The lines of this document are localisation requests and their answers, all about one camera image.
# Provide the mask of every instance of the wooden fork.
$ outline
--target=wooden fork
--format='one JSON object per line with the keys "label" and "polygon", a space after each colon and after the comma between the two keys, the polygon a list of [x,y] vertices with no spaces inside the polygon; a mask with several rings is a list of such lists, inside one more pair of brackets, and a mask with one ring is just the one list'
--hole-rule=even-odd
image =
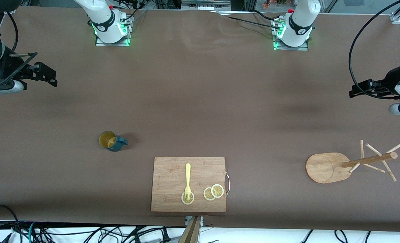
{"label": "wooden fork", "polygon": [[187,177],[187,186],[185,187],[185,194],[183,195],[183,198],[185,201],[189,201],[189,199],[191,198],[190,173],[191,173],[191,164],[187,163],[185,165],[185,175]]}

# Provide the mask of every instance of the mug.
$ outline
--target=mug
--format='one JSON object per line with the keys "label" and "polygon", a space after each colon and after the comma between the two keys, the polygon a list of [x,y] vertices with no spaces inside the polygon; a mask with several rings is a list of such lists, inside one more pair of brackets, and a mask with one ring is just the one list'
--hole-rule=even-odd
{"label": "mug", "polygon": [[105,131],[103,132],[98,139],[99,144],[102,148],[110,150],[112,152],[119,151],[123,146],[128,144],[128,141],[123,138],[119,137],[112,131]]}

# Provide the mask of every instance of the lemon slice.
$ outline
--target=lemon slice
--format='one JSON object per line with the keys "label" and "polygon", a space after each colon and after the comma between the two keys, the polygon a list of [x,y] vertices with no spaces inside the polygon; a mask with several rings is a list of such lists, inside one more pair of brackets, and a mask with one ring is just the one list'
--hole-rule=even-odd
{"label": "lemon slice", "polygon": [[186,201],[186,200],[183,199],[183,196],[184,196],[184,195],[185,195],[185,192],[183,192],[183,193],[182,193],[182,196],[180,197],[180,199],[182,200],[182,203],[183,203],[183,204],[190,205],[191,203],[194,202],[194,193],[193,193],[193,192],[191,192],[191,197],[190,197],[190,199],[189,199],[188,201]]}
{"label": "lemon slice", "polygon": [[204,189],[204,191],[203,191],[203,197],[204,197],[206,200],[214,200],[214,199],[215,199],[215,197],[212,195],[211,187],[207,187],[206,189]]}
{"label": "lemon slice", "polygon": [[213,185],[210,190],[213,197],[219,198],[224,195],[224,188],[220,184]]}

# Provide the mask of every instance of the tabletop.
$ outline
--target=tabletop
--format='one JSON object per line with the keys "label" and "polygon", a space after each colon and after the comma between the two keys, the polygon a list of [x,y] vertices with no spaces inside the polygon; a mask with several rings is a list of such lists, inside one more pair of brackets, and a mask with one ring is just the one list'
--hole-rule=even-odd
{"label": "tabletop", "polygon": [[[38,52],[58,87],[0,95],[0,204],[20,220],[183,225],[186,213],[150,211],[154,157],[225,157],[227,212],[206,224],[400,231],[400,149],[397,182],[364,166],[330,184],[305,172],[312,154],[359,158],[360,139],[400,143],[390,101],[348,98],[348,51],[370,17],[320,14],[309,51],[279,51],[266,27],[147,11],[131,46],[96,47],[83,9],[20,7],[16,52]],[[1,33],[12,45],[10,21]],[[400,65],[400,25],[378,17],[353,56],[359,82],[384,78]],[[129,145],[102,149],[107,130]]]}

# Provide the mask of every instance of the wooden mug tree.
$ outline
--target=wooden mug tree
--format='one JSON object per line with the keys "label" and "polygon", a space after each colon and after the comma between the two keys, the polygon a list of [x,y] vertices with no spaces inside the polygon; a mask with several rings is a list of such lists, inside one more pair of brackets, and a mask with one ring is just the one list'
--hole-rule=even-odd
{"label": "wooden mug tree", "polygon": [[381,154],[368,143],[366,144],[366,147],[374,151],[377,155],[364,158],[363,140],[361,140],[361,158],[359,160],[350,161],[347,156],[340,153],[314,154],[309,157],[306,162],[307,174],[317,183],[332,183],[347,179],[361,164],[368,168],[385,173],[384,170],[370,165],[370,163],[381,161],[390,174],[390,177],[395,182],[396,178],[386,163],[386,160],[394,160],[398,158],[398,154],[394,151],[400,148],[400,144],[396,145],[385,154]]}

